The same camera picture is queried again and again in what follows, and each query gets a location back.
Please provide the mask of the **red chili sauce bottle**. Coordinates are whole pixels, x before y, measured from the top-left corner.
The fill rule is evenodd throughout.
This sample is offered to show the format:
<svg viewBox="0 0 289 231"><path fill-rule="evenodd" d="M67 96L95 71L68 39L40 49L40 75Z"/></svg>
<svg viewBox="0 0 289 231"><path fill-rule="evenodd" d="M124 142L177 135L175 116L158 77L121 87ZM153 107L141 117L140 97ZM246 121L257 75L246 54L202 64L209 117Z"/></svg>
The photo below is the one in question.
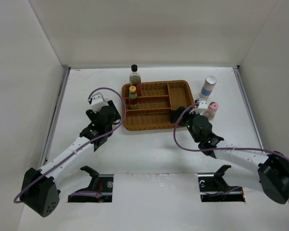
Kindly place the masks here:
<svg viewBox="0 0 289 231"><path fill-rule="evenodd" d="M131 110L138 109L138 95L135 86L129 87L129 108Z"/></svg>

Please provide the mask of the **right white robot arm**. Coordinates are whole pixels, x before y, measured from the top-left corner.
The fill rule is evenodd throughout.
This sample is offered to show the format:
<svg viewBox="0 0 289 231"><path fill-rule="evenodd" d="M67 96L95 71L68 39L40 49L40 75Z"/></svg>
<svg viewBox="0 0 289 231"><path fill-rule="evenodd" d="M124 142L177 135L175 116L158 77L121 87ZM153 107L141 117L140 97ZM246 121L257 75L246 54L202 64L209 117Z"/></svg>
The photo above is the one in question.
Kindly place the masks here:
<svg viewBox="0 0 289 231"><path fill-rule="evenodd" d="M193 141L198 144L196 152L214 159L238 165L255 176L241 179L245 187L263 192L278 204L289 199L289 158L277 151L260 148L241 148L213 133L212 124L191 107L170 110L170 121L174 126L186 127Z"/></svg>

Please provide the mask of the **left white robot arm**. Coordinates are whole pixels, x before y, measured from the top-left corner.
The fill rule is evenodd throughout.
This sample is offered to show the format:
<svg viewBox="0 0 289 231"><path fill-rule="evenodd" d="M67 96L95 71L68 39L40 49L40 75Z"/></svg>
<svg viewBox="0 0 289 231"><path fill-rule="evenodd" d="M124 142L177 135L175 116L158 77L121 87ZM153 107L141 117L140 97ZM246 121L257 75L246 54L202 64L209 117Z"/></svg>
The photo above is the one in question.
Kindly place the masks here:
<svg viewBox="0 0 289 231"><path fill-rule="evenodd" d="M113 131L121 125L121 115L112 100L94 96L90 99L91 108L86 115L91 121L76 140L59 156L39 169L26 171L18 201L24 203L41 217L49 216L58 206L62 193L67 187L62 182L79 170L88 173L82 186L68 198L102 197L98 188L99 173L84 164L84 160L99 149Z"/></svg>

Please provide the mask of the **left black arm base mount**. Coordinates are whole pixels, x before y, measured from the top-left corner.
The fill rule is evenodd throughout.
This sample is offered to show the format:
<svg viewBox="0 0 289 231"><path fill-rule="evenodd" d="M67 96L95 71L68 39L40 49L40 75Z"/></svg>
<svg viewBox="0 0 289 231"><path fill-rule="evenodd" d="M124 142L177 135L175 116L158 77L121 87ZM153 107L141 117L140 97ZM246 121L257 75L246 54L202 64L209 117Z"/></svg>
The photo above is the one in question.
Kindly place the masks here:
<svg viewBox="0 0 289 231"><path fill-rule="evenodd" d="M114 187L114 175L100 175L89 166L83 166L80 170L86 172L91 180L84 188L71 193L68 196L69 203L111 203Z"/></svg>

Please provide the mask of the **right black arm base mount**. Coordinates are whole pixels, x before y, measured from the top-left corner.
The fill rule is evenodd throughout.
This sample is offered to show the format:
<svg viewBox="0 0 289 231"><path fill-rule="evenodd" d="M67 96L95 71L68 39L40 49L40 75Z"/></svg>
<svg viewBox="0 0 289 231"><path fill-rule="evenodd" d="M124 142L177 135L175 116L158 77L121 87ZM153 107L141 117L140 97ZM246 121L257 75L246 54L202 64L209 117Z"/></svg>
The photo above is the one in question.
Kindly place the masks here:
<svg viewBox="0 0 289 231"><path fill-rule="evenodd" d="M201 202L245 202L243 188L229 186L223 179L226 170L229 168L231 168L230 165L223 165L216 172L198 174Z"/></svg>

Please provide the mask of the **dark sauce bottle black cap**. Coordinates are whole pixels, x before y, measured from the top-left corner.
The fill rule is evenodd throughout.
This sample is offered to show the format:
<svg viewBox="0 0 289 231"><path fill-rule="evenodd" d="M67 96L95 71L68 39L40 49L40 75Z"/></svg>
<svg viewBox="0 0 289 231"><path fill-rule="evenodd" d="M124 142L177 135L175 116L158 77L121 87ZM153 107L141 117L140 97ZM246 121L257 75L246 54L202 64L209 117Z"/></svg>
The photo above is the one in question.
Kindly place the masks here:
<svg viewBox="0 0 289 231"><path fill-rule="evenodd" d="M136 87L136 93L138 97L141 96L141 76L138 73L138 66L136 64L131 65L131 74L129 76L130 86Z"/></svg>

